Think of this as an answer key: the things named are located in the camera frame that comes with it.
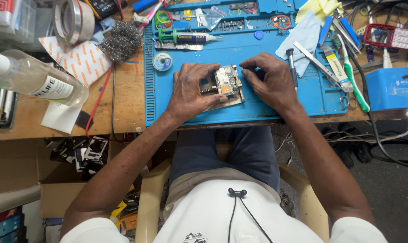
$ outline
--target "wooden desk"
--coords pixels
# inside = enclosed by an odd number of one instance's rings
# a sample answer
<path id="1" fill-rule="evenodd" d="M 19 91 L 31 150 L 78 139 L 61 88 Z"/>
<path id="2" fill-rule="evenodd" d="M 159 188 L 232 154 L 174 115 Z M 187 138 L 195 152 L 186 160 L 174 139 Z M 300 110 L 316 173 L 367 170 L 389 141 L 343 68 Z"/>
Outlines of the wooden desk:
<path id="1" fill-rule="evenodd" d="M 133 9 L 129 7 L 125 10 L 125 18 L 131 19 Z M 379 23 L 384 23 L 387 14 L 381 14 L 377 17 Z M 357 14 L 354 21 L 354 30 L 368 24 L 366 17 Z M 375 60 L 382 59 L 381 51 L 374 51 Z M 408 52 L 399 51 L 399 56 L 403 61 L 393 63 L 394 67 L 406 67 Z M 145 126 L 145 110 L 144 110 L 144 73 L 143 73 L 143 50 L 130 58 L 136 63 L 124 63 L 117 66 L 116 71 L 116 90 L 115 90 L 115 110 L 114 110 L 114 127 L 116 133 L 137 132 L 146 129 Z M 360 65 L 367 63 L 366 53 L 358 58 Z M 106 74 L 99 78 L 90 87 L 90 96 L 88 101 L 82 108 L 83 111 L 91 113 L 94 104 L 100 94 L 99 88 L 103 85 Z M 362 89 L 362 82 L 360 75 L 357 72 L 355 76 L 356 82 L 360 89 Z M 91 135 L 101 135 L 111 133 L 111 99 L 112 99 L 112 75 L 98 108 L 93 117 L 94 124 L 89 130 Z M 6 139 L 20 139 L 31 137 L 67 137 L 67 136 L 82 136 L 85 135 L 84 129 L 75 126 L 72 134 L 66 134 L 54 129 L 41 126 L 43 116 L 48 107 L 48 101 L 29 97 L 26 95 L 19 95 L 17 109 L 15 113 L 15 122 L 11 130 L 0 129 L 0 140 Z M 404 113 L 402 110 L 374 112 L 376 119 L 402 119 Z M 338 115 L 323 115 L 312 117 L 314 122 L 350 122 L 368 120 L 365 114 L 358 106 L 356 109 L 348 109 L 347 113 Z M 238 127 L 262 124 L 274 124 L 280 120 L 266 120 L 256 121 L 250 123 L 232 123 L 232 124 L 209 124 L 180 127 L 180 129 L 199 129 L 199 128 L 221 128 L 221 127 Z"/>

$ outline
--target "blue shorts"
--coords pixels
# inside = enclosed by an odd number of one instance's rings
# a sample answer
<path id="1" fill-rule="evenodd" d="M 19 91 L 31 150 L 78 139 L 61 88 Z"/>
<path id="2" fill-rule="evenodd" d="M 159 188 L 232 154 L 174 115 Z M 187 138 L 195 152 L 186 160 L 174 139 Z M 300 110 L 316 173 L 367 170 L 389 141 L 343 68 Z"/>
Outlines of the blue shorts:
<path id="1" fill-rule="evenodd" d="M 180 131 L 172 159 L 169 184 L 184 174 L 209 169 L 233 168 L 281 192 L 281 177 L 270 126 L 234 128 L 228 162 L 218 160 L 215 129 Z"/>

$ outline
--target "shoe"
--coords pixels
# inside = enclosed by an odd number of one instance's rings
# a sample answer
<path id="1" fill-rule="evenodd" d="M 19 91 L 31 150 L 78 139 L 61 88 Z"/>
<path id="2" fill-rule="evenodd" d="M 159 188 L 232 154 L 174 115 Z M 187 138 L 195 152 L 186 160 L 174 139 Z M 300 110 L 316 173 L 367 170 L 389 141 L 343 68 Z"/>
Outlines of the shoe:
<path id="1" fill-rule="evenodd" d="M 351 135 L 362 134 L 357 128 L 353 127 L 350 124 L 343 124 L 340 131 L 346 131 Z M 361 163 L 370 163 L 372 161 L 373 157 L 368 152 L 369 144 L 367 142 L 348 141 L 348 143 L 350 144 L 350 149 L 352 149 L 354 155 Z"/>
<path id="2" fill-rule="evenodd" d="M 335 130 L 324 128 L 322 134 L 327 134 L 329 132 L 334 132 Z M 325 139 L 338 139 L 341 138 L 339 133 L 332 133 L 324 137 Z M 342 163 L 350 169 L 354 167 L 354 161 L 351 158 L 352 150 L 348 149 L 350 144 L 346 141 L 334 142 L 329 143 L 333 151 L 337 154 L 337 156 L 341 159 Z"/>

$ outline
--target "concrete floor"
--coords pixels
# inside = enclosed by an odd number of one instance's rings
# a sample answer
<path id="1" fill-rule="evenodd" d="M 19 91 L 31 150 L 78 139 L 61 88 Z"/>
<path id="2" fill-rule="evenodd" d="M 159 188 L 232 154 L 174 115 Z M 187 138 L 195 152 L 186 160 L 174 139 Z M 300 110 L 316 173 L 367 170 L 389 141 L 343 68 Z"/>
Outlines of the concrete floor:
<path id="1" fill-rule="evenodd" d="M 366 122 L 352 122 L 350 124 L 363 133 L 372 133 L 371 126 Z M 325 127 L 337 129 L 338 125 L 337 123 L 318 124 L 317 127 L 319 130 Z M 378 121 L 377 127 L 379 132 L 387 130 L 405 132 L 408 128 L 406 120 Z M 278 148 L 288 132 L 286 125 L 272 126 L 275 148 Z M 279 163 L 286 164 L 288 162 L 292 148 L 291 143 L 285 143 L 282 146 L 276 153 Z M 408 146 L 388 145 L 385 148 L 390 155 L 402 160 L 408 160 Z M 378 149 L 374 151 L 377 155 L 381 155 Z M 381 230 L 390 243 L 408 242 L 408 168 L 379 160 L 363 164 L 354 155 L 352 155 L 352 159 L 354 160 L 354 167 L 350 171 L 369 200 L 378 229 Z M 293 150 L 290 167 L 306 174 L 297 148 Z M 295 204 L 299 205 L 297 193 L 285 182 L 281 184 L 288 191 L 288 194 L 294 198 Z"/>

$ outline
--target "circuit board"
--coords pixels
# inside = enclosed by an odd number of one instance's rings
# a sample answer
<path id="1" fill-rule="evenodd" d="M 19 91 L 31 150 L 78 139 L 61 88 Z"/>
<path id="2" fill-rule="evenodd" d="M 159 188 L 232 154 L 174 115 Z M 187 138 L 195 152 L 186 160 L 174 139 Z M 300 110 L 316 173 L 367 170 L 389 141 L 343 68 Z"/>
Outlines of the circuit board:
<path id="1" fill-rule="evenodd" d="M 236 65 L 222 66 L 212 74 L 208 74 L 205 79 L 201 80 L 200 92 L 203 97 L 219 93 L 228 98 L 226 102 L 210 106 L 206 111 L 240 104 L 245 101 L 242 81 L 237 74 Z"/>

